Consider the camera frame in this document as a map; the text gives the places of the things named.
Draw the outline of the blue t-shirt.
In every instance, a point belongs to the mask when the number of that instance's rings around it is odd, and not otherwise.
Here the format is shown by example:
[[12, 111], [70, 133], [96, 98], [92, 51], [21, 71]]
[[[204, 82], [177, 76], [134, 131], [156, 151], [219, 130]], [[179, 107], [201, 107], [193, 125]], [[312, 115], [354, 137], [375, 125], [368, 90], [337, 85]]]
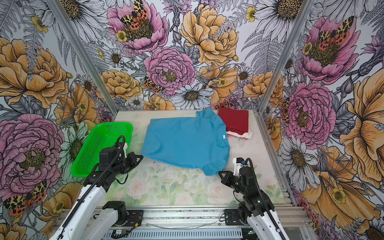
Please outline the blue t-shirt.
[[195, 117], [152, 119], [141, 154], [151, 160], [216, 175], [228, 164], [226, 125], [211, 109]]

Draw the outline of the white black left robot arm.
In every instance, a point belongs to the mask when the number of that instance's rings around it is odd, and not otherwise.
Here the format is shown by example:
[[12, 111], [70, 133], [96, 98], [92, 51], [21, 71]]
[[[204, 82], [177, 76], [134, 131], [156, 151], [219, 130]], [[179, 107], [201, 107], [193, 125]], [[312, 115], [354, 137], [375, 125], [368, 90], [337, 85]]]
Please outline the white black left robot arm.
[[100, 152], [100, 161], [86, 177], [75, 205], [64, 222], [52, 235], [52, 240], [100, 240], [114, 225], [122, 226], [128, 221], [126, 205], [122, 201], [107, 202], [97, 218], [88, 227], [98, 204], [108, 192], [118, 175], [128, 174], [143, 160], [143, 156], [123, 147], [109, 147]]

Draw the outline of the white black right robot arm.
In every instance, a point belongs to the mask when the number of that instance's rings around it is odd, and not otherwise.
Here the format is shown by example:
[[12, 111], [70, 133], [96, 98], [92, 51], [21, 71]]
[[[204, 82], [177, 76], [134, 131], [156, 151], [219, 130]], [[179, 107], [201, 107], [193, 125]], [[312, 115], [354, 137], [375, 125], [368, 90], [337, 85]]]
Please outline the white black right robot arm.
[[242, 167], [239, 174], [231, 171], [218, 172], [221, 183], [242, 195], [238, 213], [243, 223], [248, 224], [261, 240], [288, 240], [276, 209], [257, 181], [254, 169]]

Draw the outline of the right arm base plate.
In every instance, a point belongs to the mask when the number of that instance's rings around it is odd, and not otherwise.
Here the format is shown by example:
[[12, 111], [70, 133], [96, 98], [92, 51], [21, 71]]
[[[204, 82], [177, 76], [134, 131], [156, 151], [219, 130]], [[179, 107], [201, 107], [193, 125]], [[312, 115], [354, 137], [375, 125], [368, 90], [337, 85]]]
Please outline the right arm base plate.
[[226, 226], [247, 226], [248, 223], [241, 220], [241, 216], [237, 209], [224, 210], [224, 222]]

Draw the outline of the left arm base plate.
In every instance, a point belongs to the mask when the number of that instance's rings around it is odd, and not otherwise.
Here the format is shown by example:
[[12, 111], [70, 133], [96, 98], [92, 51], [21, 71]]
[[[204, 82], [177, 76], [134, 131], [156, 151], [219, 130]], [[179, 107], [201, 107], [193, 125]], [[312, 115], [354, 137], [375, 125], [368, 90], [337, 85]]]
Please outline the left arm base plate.
[[140, 227], [143, 221], [143, 210], [127, 210], [127, 219], [122, 227]]

